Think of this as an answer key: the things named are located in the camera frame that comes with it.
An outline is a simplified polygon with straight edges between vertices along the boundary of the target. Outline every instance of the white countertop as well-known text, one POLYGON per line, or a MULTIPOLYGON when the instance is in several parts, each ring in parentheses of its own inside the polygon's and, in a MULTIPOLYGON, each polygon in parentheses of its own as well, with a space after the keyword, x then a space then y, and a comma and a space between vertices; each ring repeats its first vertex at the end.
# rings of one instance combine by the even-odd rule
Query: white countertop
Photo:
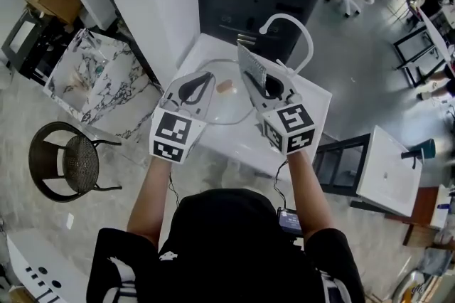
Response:
POLYGON ((357 194, 376 206, 411 216, 419 189, 422 163, 401 159, 408 150, 378 126, 370 137, 357 194))
MULTIPOLYGON (((174 79, 194 72, 204 60, 211 59, 237 60, 237 46, 204 33, 201 34, 178 69, 174 79)), ((257 59, 268 68, 281 68, 260 56, 257 56, 257 59)), ((326 122, 332 94, 298 75, 293 79, 293 82, 296 90, 301 93, 303 104, 316 125, 313 143, 305 149, 310 159, 313 160, 326 122)), ((204 147, 237 159, 243 164, 274 177, 279 166, 285 160, 285 156, 270 147, 269 141, 256 128, 257 123, 256 111, 254 111, 239 124, 232 126, 208 125, 199 142, 204 147)), ((279 178, 291 180, 287 166, 282 168, 279 178)))
POLYGON ((455 28, 455 6, 453 4, 445 4, 442 6, 441 11, 450 27, 455 28))

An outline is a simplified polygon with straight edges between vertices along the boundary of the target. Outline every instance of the teal object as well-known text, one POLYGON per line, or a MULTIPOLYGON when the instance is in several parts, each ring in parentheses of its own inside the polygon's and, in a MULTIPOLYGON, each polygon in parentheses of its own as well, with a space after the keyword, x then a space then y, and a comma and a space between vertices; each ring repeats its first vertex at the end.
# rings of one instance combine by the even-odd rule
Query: teal object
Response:
POLYGON ((410 152, 414 150, 423 149, 424 158, 425 159, 433 159, 436 156, 436 144, 434 143, 434 139, 428 139, 427 141, 421 142, 414 147, 409 149, 410 152))

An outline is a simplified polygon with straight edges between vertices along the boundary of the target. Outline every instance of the concrete floor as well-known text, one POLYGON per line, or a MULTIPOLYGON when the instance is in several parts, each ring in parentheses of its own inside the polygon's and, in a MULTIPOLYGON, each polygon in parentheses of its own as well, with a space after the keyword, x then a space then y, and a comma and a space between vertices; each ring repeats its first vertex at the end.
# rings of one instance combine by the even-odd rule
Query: concrete floor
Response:
MULTIPOLYGON (((302 75, 333 93, 324 131, 334 139, 368 133, 375 124, 406 145, 435 138, 439 155, 426 163, 422 185, 436 185, 447 181, 449 175, 451 137, 445 123, 449 105, 418 103, 416 91, 408 88, 403 73, 393 70, 399 63, 391 43, 404 30, 400 22, 393 23, 395 18, 387 5, 399 4, 377 0, 359 17, 347 20, 334 1, 325 4, 321 0, 308 23, 314 59, 302 75)), ((305 44, 300 41, 288 64, 297 63, 305 53, 305 44)), ((432 61, 431 57, 421 60, 432 61)), ((44 124, 74 120, 45 96, 40 86, 18 74, 9 89, 0 92, 0 105, 0 216, 6 228, 39 228, 64 256, 89 274, 97 231, 126 227, 150 160, 148 135, 139 137, 136 144, 100 146, 100 186, 120 184, 122 191, 92 192, 72 203, 54 203, 33 185, 28 147, 44 124), (65 227, 69 213, 75 217, 71 230, 65 227)), ((84 132, 92 138, 99 136, 93 129, 84 132)), ((270 179, 256 177, 238 162, 202 148, 183 166, 173 168, 173 180, 181 198, 214 187, 248 187, 261 191, 275 207, 282 203, 270 179)), ((279 186, 292 208, 290 185, 279 186)), ((401 245, 405 225, 385 220, 379 213, 349 208, 349 198, 327 198, 336 225, 348 237, 365 290, 387 297, 398 278, 416 266, 422 249, 401 245)), ((175 208, 175 196, 168 193, 161 243, 168 235, 175 208)))
MULTIPOLYGON (((393 16, 403 1, 376 0, 372 6, 364 5, 361 15, 344 18, 341 1, 320 0, 307 23, 314 57, 300 75, 332 93, 324 133, 334 139, 370 133, 375 125, 406 146, 435 139, 437 157, 426 162, 421 179, 421 186, 435 186, 449 181, 453 138, 447 111, 453 102, 450 98, 417 101, 418 92, 434 85, 411 88, 405 73, 394 70, 400 60, 392 44, 409 30, 404 20, 393 16)), ((410 57, 423 47, 417 38, 401 49, 410 57)), ((298 64, 306 49, 301 38, 287 65, 298 64)), ((431 54, 417 62, 424 72, 437 63, 431 54)))

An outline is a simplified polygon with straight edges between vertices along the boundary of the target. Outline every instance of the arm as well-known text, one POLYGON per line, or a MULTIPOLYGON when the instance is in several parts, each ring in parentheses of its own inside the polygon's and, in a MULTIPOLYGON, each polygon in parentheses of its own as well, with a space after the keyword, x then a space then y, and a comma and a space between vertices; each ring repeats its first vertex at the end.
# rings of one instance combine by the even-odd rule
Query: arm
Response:
POLYGON ((305 243, 319 230, 333 228, 331 210, 306 152, 288 155, 297 215, 305 243))
POLYGON ((129 217, 127 231, 144 236, 158 248, 171 162, 154 157, 129 217))

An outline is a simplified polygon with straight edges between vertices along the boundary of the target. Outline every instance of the small food item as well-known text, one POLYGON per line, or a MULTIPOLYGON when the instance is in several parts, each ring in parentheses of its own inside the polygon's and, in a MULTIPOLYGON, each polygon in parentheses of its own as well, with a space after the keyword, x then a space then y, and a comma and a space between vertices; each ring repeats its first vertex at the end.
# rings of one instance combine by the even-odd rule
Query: small food item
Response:
POLYGON ((216 86, 216 91, 218 93, 224 93, 232 89, 232 87, 234 87, 234 82, 231 79, 227 79, 216 86))

